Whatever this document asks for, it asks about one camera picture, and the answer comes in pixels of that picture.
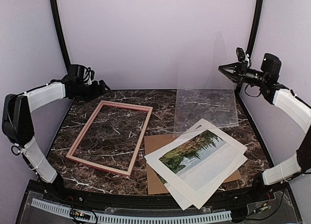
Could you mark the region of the clear acrylic sheet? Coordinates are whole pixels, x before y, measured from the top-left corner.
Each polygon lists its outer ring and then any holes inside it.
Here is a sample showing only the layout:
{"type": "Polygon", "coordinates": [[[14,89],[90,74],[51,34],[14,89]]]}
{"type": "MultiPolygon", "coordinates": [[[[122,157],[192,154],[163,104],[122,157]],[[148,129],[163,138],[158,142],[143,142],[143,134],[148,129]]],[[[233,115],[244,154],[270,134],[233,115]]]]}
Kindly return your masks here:
{"type": "Polygon", "coordinates": [[[179,61],[173,135],[200,119],[218,128],[238,126],[234,85],[218,67],[227,62],[221,31],[197,43],[179,61]]]}

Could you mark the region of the light wooden picture frame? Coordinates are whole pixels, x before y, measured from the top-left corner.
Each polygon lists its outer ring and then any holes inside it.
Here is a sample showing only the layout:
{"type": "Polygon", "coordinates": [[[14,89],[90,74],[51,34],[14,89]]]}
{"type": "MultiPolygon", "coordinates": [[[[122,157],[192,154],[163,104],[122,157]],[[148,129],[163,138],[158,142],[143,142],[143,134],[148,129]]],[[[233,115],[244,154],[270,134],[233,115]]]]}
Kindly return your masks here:
{"type": "Polygon", "coordinates": [[[67,159],[130,177],[152,111],[151,106],[100,101],[67,159]]]}

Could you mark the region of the white mat board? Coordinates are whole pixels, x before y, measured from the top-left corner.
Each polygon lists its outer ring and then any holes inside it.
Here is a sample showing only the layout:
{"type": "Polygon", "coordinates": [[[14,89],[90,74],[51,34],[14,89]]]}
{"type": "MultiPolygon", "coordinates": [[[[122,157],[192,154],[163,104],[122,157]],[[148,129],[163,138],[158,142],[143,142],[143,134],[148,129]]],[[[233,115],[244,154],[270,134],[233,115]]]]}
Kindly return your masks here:
{"type": "Polygon", "coordinates": [[[200,119],[173,142],[145,156],[178,205],[200,209],[243,163],[247,147],[200,119]]]}

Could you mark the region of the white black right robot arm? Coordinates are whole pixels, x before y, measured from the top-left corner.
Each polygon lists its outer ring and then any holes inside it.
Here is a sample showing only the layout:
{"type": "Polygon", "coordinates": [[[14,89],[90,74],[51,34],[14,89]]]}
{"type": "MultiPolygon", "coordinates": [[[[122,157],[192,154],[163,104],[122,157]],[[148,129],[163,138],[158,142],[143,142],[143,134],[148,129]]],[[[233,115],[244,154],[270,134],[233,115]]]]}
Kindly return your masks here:
{"type": "Polygon", "coordinates": [[[267,186],[288,182],[311,168],[311,107],[293,90],[278,82],[281,60],[266,53],[260,70],[250,67],[250,59],[241,48],[236,50],[238,61],[221,65],[218,70],[237,86],[257,86],[264,99],[286,113],[304,132],[305,137],[296,153],[278,165],[259,173],[248,190],[248,198],[259,201],[267,193],[267,186]]]}

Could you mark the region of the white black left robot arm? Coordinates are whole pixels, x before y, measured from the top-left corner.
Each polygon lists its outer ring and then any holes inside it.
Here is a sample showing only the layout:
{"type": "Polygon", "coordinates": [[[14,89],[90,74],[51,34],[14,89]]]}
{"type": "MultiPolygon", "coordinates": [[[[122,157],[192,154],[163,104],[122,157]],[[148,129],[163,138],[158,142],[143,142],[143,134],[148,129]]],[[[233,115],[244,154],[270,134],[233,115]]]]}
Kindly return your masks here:
{"type": "Polygon", "coordinates": [[[76,97],[92,100],[110,88],[104,80],[95,81],[95,72],[83,65],[72,64],[62,79],[5,97],[2,131],[12,143],[14,155],[22,155],[30,170],[49,184],[61,181],[60,175],[48,162],[35,139],[32,113],[52,102],[76,97]]]}

